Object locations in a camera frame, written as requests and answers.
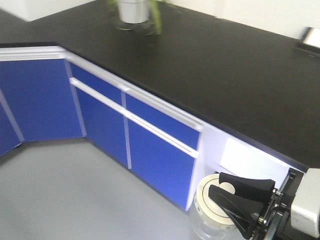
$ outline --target corner cabinet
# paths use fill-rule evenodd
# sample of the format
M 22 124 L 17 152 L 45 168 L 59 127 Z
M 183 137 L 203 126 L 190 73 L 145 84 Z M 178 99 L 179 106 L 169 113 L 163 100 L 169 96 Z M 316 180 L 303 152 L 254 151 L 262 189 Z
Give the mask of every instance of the corner cabinet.
M 0 61 L 0 88 L 26 142 L 83 137 L 64 59 Z

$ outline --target jar lid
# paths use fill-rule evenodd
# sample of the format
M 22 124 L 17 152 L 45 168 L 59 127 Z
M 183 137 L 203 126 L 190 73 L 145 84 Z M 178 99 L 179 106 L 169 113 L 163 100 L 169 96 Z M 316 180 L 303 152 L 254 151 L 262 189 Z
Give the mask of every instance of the jar lid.
M 195 208 L 207 224 L 221 230 L 235 229 L 235 224 L 225 211 L 209 198 L 209 187 L 211 185 L 220 187 L 231 194 L 236 192 L 235 187 L 228 182 L 219 184 L 219 175 L 219 173 L 211 174 L 200 181 L 194 195 Z

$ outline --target cabinet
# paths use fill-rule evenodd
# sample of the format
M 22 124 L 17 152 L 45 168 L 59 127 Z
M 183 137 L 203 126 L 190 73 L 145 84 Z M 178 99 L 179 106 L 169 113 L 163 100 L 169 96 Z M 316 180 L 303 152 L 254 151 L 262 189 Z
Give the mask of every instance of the cabinet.
M 10 151 L 21 142 L 5 112 L 5 103 L 0 90 L 0 156 Z
M 185 209 L 194 159 L 131 120 L 128 129 L 132 171 Z
M 113 76 L 108 72 L 104 74 L 90 65 L 87 71 L 73 63 L 70 68 L 73 76 L 70 82 L 77 88 L 87 137 L 147 184 L 186 209 L 199 131 L 150 106 L 147 93 L 122 79 L 113 84 L 122 86 L 130 94 L 109 84 L 107 81 Z M 102 79 L 92 74 L 95 70 Z M 136 96 L 147 99 L 147 103 Z M 161 105 L 162 109 L 170 108 L 165 102 L 158 101 L 155 104 Z
M 1 61 L 0 88 L 25 141 L 83 137 L 64 59 Z

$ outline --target blue drawer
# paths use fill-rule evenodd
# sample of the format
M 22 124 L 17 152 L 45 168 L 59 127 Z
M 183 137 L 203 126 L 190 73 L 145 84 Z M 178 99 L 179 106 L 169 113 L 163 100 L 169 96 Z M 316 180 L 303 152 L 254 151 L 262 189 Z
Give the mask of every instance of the blue drawer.
M 90 72 L 70 63 L 73 77 L 93 88 L 97 92 L 103 94 L 107 98 L 113 100 L 119 105 L 122 105 L 121 90 L 91 74 Z
M 199 132 L 154 107 L 126 94 L 126 108 L 186 145 L 197 149 Z

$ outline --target laboratory bench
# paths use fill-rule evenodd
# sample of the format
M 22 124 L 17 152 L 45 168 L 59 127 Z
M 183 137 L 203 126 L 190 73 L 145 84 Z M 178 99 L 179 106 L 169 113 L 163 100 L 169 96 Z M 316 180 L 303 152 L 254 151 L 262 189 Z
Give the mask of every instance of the laboratory bench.
M 161 14 L 162 34 L 145 35 L 118 30 L 104 0 L 31 22 L 0 11 L 3 153 L 88 137 L 183 209 L 214 171 L 280 184 L 289 167 L 320 167 L 318 55 L 185 8 Z

